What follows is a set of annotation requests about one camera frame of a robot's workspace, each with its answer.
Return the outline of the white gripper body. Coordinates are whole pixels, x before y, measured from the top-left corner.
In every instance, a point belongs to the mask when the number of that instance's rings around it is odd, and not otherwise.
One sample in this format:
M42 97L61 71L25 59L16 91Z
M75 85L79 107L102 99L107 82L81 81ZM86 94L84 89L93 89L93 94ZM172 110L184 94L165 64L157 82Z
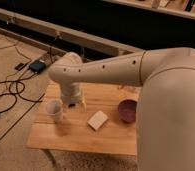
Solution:
M62 84L60 90L61 100L66 104L76 104L82 100L82 90L78 83Z

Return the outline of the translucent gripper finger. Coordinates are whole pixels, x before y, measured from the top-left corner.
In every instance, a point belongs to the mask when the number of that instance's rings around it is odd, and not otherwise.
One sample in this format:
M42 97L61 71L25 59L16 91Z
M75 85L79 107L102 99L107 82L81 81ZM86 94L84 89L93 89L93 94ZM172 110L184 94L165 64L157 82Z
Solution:
M80 105L81 111L85 112L86 111L86 102L85 101L81 101L79 103L79 105Z
M61 109L60 109L60 120L63 120L64 118L64 105L61 105Z

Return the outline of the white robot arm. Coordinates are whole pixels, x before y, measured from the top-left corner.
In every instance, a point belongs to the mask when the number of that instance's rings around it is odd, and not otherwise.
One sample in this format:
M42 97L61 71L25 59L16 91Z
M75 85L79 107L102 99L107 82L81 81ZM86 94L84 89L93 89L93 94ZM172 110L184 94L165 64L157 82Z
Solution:
M138 171L195 171L195 49L149 50L84 63L69 52L49 69L61 99L82 99L80 84L141 88L136 112Z

